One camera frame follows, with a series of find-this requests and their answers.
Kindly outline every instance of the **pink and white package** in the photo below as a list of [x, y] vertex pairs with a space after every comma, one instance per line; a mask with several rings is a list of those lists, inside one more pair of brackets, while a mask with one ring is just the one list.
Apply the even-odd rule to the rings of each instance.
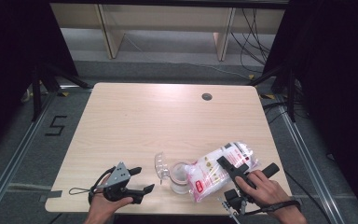
[[246, 144], [231, 142], [185, 166], [187, 184], [195, 202], [199, 203], [204, 197], [218, 191], [231, 180], [228, 173], [217, 162], [222, 156], [237, 168], [246, 163], [249, 166], [247, 172], [253, 171], [259, 164], [253, 151]]

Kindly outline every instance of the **gray carpet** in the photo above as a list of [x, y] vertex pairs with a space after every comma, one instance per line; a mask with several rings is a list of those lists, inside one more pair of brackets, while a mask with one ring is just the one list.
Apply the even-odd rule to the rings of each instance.
[[[194, 84], [224, 84], [244, 85], [248, 82], [243, 77], [234, 74], [222, 73], [212, 68], [200, 67], [191, 64], [166, 63], [102, 63], [76, 62], [76, 67], [82, 80], [89, 84], [99, 81], [109, 82], [140, 82], [140, 83], [194, 83]], [[219, 69], [232, 73], [240, 73], [247, 77], [247, 72], [240, 66], [220, 66]], [[59, 78], [62, 84], [70, 84]], [[257, 89], [260, 94], [270, 93], [273, 80], [268, 80]], [[29, 148], [21, 166], [14, 176], [11, 185], [0, 203], [0, 223], [48, 223], [58, 214], [51, 214], [40, 202], [40, 197], [48, 193], [61, 167], [63, 157], [68, 148], [83, 109], [90, 97], [89, 91], [70, 91], [66, 97], [55, 97], [48, 109], [37, 135]], [[276, 102], [263, 99], [263, 105]], [[0, 174], [4, 171], [11, 155], [16, 150], [21, 138], [31, 123], [33, 102], [21, 106], [18, 113], [7, 126], [7, 131], [0, 144]], [[325, 157], [328, 152], [324, 142], [307, 118], [302, 105], [296, 105], [296, 125], [303, 134], [304, 140], [317, 161], [317, 165], [326, 181], [328, 188], [334, 194], [339, 209], [347, 223], [358, 223], [358, 202], [353, 196], [337, 165]], [[55, 116], [66, 116], [56, 119], [55, 124], [64, 125], [61, 135], [46, 136], [46, 133], [57, 133], [58, 130], [49, 125]], [[278, 107], [267, 113], [267, 120], [271, 121], [271, 129], [275, 144], [279, 151], [284, 169], [299, 182], [315, 200], [320, 203], [316, 190], [313, 187], [304, 164], [300, 159], [296, 145], [283, 122]], [[309, 223], [327, 223], [318, 207], [304, 193], [304, 191], [288, 177], [293, 194], [303, 202], [302, 211]], [[55, 223], [81, 223], [85, 214], [63, 214]], [[186, 220], [210, 222], [209, 217], [181, 217]], [[214, 218], [210, 223], [234, 223], [226, 217]], [[115, 223], [172, 223], [171, 217], [137, 217], [116, 216]], [[267, 216], [249, 217], [249, 223], [277, 223]]]

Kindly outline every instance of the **person's right hand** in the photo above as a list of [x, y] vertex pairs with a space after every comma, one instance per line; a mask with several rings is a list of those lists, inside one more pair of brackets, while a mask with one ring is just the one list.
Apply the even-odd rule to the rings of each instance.
[[[290, 201], [290, 197], [279, 183], [274, 180], [269, 180], [263, 172], [259, 170], [253, 171], [248, 174], [248, 178], [255, 184], [256, 189], [249, 186], [239, 176], [235, 177], [235, 181], [245, 193], [255, 199], [255, 203], [258, 206]], [[307, 220], [294, 205], [280, 208], [268, 214], [280, 220], [281, 223], [307, 223]]]

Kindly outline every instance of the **hand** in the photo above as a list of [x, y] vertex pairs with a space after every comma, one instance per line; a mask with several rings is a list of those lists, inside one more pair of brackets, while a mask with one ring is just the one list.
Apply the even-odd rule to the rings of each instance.
[[[258, 206], [270, 205], [290, 201], [290, 197], [282, 189], [278, 182], [269, 180], [263, 172], [256, 170], [248, 174], [248, 178], [256, 185], [256, 189], [250, 187], [241, 177], [236, 176], [238, 186], [255, 199]], [[277, 218], [281, 223], [307, 223], [304, 216], [292, 205], [268, 213]]]
[[[109, 175], [103, 179], [102, 183], [105, 183], [108, 177]], [[104, 198], [102, 190], [98, 189], [92, 198], [89, 214], [84, 224], [104, 224], [120, 207], [129, 203], [132, 203], [132, 197], [110, 202]]]

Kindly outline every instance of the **light wood surface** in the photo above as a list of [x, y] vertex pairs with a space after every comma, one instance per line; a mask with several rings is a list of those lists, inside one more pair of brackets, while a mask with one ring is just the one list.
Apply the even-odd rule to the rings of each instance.
[[[210, 93], [210, 101], [202, 99]], [[119, 209], [122, 214], [227, 215], [217, 201], [233, 189], [229, 183], [200, 203], [179, 195], [170, 181], [159, 184], [154, 157], [163, 151], [169, 165], [195, 161], [228, 142], [241, 140], [261, 161], [260, 169], [275, 162], [273, 176], [291, 195], [264, 111], [254, 87], [179, 84], [99, 83], [95, 85], [77, 126], [52, 190], [61, 198], [48, 199], [49, 212], [88, 212], [88, 195], [69, 195], [71, 188], [89, 189], [107, 169], [123, 161], [142, 167], [129, 189], [155, 184], [141, 204]], [[247, 211], [257, 207], [250, 204]]]

